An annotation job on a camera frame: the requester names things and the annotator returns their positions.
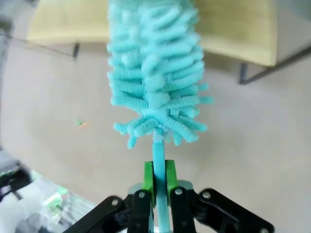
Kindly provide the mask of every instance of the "screw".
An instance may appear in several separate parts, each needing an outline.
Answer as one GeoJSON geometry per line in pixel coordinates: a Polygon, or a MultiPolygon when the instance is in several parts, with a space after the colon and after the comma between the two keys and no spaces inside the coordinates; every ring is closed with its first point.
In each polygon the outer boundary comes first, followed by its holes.
{"type": "Polygon", "coordinates": [[[144,192],[140,192],[138,196],[139,196],[139,198],[144,198],[145,193],[144,192]]]}
{"type": "Polygon", "coordinates": [[[203,197],[204,197],[205,199],[210,199],[210,193],[209,193],[209,192],[204,192],[204,193],[203,193],[203,197]]]}
{"type": "Polygon", "coordinates": [[[182,193],[183,193],[183,190],[181,190],[180,188],[175,190],[175,194],[177,195],[182,195],[182,193]]]}
{"type": "Polygon", "coordinates": [[[114,199],[114,200],[111,202],[111,204],[112,204],[113,206],[116,206],[118,203],[119,203],[119,201],[118,201],[117,199],[114,199]]]}

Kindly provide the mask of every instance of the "floor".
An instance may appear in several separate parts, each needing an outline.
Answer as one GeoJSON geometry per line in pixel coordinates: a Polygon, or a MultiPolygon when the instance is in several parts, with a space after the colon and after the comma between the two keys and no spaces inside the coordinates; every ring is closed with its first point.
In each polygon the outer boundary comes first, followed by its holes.
{"type": "MultiPolygon", "coordinates": [[[[14,36],[25,38],[33,13],[25,6],[14,36]]],[[[311,23],[279,12],[279,58],[309,43],[311,23]]],[[[57,46],[71,53],[72,46],[57,46]]],[[[4,72],[1,142],[28,166],[99,203],[125,197],[142,181],[151,140],[126,148],[112,129],[135,114],[109,103],[104,44],[82,44],[71,57],[13,41],[4,72]],[[79,130],[76,118],[88,122],[79,130]]],[[[199,192],[212,187],[272,222],[277,233],[311,232],[311,58],[247,86],[237,84],[238,62],[207,54],[209,95],[201,108],[209,125],[194,144],[168,144],[179,179],[199,192]]],[[[251,73],[259,70],[254,66],[251,73]]],[[[198,232],[212,232],[198,226],[198,232]]]]}

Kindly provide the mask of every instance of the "green gripper pad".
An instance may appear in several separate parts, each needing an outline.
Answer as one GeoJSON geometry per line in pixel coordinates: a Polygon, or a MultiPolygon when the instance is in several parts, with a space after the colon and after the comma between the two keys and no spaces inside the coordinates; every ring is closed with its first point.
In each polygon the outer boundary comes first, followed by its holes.
{"type": "Polygon", "coordinates": [[[142,189],[151,193],[152,206],[155,208],[156,199],[154,191],[154,170],[152,162],[144,163],[144,182],[142,184],[142,189]]]}
{"type": "Polygon", "coordinates": [[[169,205],[171,205],[170,193],[174,188],[178,187],[176,167],[175,167],[174,160],[166,161],[166,181],[167,181],[167,196],[169,199],[169,205]]]}

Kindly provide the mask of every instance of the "green object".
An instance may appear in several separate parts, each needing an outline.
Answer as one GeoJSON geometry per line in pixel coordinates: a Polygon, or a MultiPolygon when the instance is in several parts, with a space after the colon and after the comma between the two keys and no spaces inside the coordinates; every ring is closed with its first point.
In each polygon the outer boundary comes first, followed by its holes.
{"type": "Polygon", "coordinates": [[[79,119],[75,119],[75,123],[76,123],[77,126],[80,126],[80,125],[83,124],[83,122],[81,120],[79,120],[79,119]]]}
{"type": "Polygon", "coordinates": [[[152,162],[144,164],[144,182],[142,189],[151,193],[152,206],[156,206],[155,191],[154,191],[154,170],[152,162]]]}
{"type": "Polygon", "coordinates": [[[12,175],[14,172],[16,172],[16,170],[8,170],[8,171],[6,171],[6,172],[2,172],[2,173],[0,173],[0,177],[2,177],[2,176],[10,176],[10,175],[12,175]]]}
{"type": "Polygon", "coordinates": [[[166,161],[166,182],[167,182],[167,196],[169,199],[169,205],[171,205],[170,193],[174,188],[178,187],[178,180],[174,160],[166,161]]]}
{"type": "Polygon", "coordinates": [[[65,189],[65,188],[58,188],[57,189],[57,192],[60,194],[60,195],[66,195],[67,193],[68,193],[68,190],[67,189],[65,189]]]}
{"type": "Polygon", "coordinates": [[[56,192],[44,201],[44,205],[49,209],[53,209],[53,207],[61,206],[62,202],[62,196],[56,192]]]}

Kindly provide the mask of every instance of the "chair leg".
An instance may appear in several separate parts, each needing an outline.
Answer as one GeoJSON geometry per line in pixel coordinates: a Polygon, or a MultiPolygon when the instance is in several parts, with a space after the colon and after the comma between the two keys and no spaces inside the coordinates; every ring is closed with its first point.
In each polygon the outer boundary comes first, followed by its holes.
{"type": "Polygon", "coordinates": [[[254,75],[251,78],[246,78],[246,76],[243,76],[243,78],[245,79],[241,79],[242,76],[242,64],[241,64],[241,74],[240,74],[240,84],[242,85],[246,85],[249,84],[253,81],[256,81],[258,79],[263,78],[266,75],[272,74],[276,71],[279,71],[289,65],[294,64],[295,62],[298,62],[299,60],[306,58],[308,56],[311,55],[311,44],[309,44],[308,46],[306,46],[305,48],[303,48],[302,50],[298,51],[297,53],[289,56],[288,58],[284,59],[283,61],[277,63],[274,67],[269,67],[267,69],[265,69],[264,71],[254,75]]]}
{"type": "Polygon", "coordinates": [[[74,60],[77,60],[78,55],[79,55],[79,51],[80,51],[80,44],[79,44],[79,43],[76,43],[76,44],[74,45],[73,55],[72,55],[74,60]]]}
{"type": "Polygon", "coordinates": [[[239,80],[240,84],[243,84],[243,82],[247,80],[247,70],[248,70],[248,63],[241,63],[240,80],[239,80]]]}

